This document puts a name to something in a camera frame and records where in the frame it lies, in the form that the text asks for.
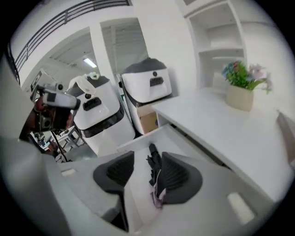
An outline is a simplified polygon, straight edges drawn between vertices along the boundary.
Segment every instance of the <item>camera lens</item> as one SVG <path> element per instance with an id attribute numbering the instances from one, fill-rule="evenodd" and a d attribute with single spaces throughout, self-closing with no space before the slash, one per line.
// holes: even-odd
<path id="1" fill-rule="evenodd" d="M 45 121 L 44 126 L 48 127 L 49 125 L 50 125 L 50 121 L 49 120 Z"/>

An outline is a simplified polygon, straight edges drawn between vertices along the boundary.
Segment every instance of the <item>ceiling light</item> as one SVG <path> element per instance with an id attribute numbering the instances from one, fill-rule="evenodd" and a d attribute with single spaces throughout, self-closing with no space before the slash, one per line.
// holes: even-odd
<path id="1" fill-rule="evenodd" d="M 83 61 L 85 61 L 89 66 L 91 66 L 92 68 L 97 67 L 96 64 L 94 64 L 89 58 L 84 59 Z"/>

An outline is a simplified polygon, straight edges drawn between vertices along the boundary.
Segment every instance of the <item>ceiling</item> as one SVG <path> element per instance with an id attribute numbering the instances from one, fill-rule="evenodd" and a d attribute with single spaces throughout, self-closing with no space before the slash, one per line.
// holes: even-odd
<path id="1" fill-rule="evenodd" d="M 107 54 L 114 74 L 121 73 L 133 63 L 148 57 L 142 31 L 137 19 L 112 23 L 102 28 Z M 92 68 L 83 60 L 89 58 L 97 65 L 90 33 L 60 48 L 41 66 L 54 80 L 68 88 L 72 78 L 88 74 L 99 73 L 99 68 Z"/>

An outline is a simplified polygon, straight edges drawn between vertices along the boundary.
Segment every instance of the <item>robotic hand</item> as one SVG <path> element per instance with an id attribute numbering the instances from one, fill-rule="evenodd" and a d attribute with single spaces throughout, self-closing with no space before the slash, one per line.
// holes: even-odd
<path id="1" fill-rule="evenodd" d="M 40 109 L 35 105 L 33 109 L 35 127 L 32 130 L 34 132 L 65 129 L 71 110 L 74 111 L 70 121 L 70 126 L 72 125 L 81 101 L 72 95 L 63 93 L 62 89 L 63 85 L 58 83 L 36 85 L 34 88 L 30 99 L 35 102 L 37 94 L 39 94 L 42 106 Z"/>

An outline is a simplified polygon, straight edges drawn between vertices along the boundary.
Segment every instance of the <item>potted plant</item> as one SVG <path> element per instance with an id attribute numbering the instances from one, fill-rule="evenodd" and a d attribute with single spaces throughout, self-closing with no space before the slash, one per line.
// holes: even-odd
<path id="1" fill-rule="evenodd" d="M 266 83 L 266 87 L 262 89 L 266 90 L 267 94 L 272 90 L 270 74 L 264 69 L 259 64 L 250 65 L 247 70 L 241 61 L 229 63 L 222 71 L 225 80 L 230 82 L 226 103 L 236 109 L 249 112 L 253 105 L 253 90 L 256 86 Z"/>

